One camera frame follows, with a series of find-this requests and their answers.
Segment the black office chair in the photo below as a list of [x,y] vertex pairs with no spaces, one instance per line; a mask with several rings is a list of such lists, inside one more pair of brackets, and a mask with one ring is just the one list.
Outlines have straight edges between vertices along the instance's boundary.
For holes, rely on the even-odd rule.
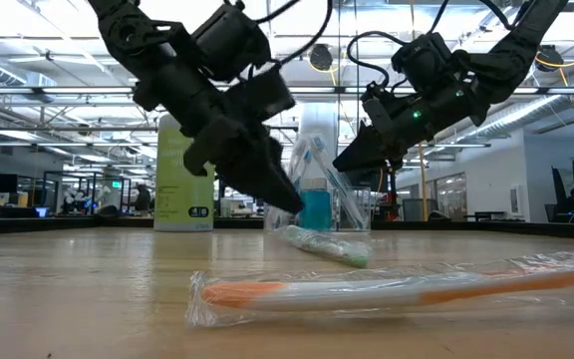
[[567,216],[574,208],[573,200],[566,194],[564,183],[558,168],[552,168],[555,203],[549,218],[552,222],[559,222],[563,216]]

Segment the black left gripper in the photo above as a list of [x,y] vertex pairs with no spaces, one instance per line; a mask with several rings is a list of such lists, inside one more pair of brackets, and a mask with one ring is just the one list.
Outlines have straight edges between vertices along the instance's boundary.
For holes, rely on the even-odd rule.
[[260,198],[290,213],[303,203],[281,165],[283,146],[264,122],[295,106],[281,74],[268,70],[226,92],[241,111],[242,123],[228,118],[220,92],[196,68],[173,62],[168,111],[185,135],[197,135],[183,154],[195,176],[214,165],[218,176],[241,193]]

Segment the long ceiling light bar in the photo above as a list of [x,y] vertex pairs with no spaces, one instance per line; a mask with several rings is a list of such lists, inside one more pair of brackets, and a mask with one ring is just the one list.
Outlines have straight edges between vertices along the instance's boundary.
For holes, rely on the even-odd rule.
[[[0,87],[0,95],[128,95],[136,87]],[[357,94],[358,87],[289,87],[292,94]]]

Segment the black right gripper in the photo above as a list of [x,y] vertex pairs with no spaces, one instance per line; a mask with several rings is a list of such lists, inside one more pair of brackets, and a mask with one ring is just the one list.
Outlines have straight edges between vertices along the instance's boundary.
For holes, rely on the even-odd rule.
[[430,141],[445,128],[471,117],[476,124],[486,118],[486,103],[467,83],[453,82],[430,91],[393,98],[386,109],[377,98],[363,102],[371,124],[361,125],[355,139],[333,160],[338,171],[403,166],[399,150]]

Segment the orange toothbrush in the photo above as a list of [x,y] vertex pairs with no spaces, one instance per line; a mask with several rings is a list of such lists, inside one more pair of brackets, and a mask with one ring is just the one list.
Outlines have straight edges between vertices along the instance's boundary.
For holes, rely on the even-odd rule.
[[424,263],[339,271],[190,278],[189,327],[322,323],[405,314],[574,305],[574,251],[487,263]]

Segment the green toothbrush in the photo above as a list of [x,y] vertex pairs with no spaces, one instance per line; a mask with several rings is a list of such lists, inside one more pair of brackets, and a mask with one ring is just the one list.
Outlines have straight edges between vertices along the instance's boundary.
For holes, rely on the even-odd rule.
[[356,268],[366,268],[372,254],[372,248],[364,241],[346,239],[337,232],[316,231],[296,225],[287,225],[274,229],[272,233],[302,251]]
[[325,145],[318,135],[311,136],[313,140],[312,155],[327,180],[328,188],[332,193],[333,218],[336,229],[341,231],[367,231],[369,217],[359,202],[356,191],[348,179],[334,166],[332,159],[326,153]]

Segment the black television on stand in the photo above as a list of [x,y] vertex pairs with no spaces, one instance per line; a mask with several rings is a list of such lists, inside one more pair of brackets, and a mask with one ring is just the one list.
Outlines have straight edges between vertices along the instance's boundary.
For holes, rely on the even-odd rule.
[[389,189],[389,173],[383,169],[359,171],[352,183],[359,187],[368,187],[373,192],[388,192]]

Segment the green white disinfecting wipes canister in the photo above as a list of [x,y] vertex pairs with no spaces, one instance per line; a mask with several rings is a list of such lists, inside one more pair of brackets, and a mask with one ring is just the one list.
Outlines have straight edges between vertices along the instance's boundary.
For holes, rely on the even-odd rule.
[[214,169],[195,177],[183,165],[183,154],[192,139],[180,132],[176,119],[165,114],[158,122],[154,196],[156,231],[212,231]]

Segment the glass wall panel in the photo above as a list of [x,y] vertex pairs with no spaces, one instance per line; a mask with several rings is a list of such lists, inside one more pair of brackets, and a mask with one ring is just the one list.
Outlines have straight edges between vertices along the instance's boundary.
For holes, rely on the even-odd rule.
[[465,173],[437,179],[435,189],[439,210],[452,220],[464,221],[467,216]]

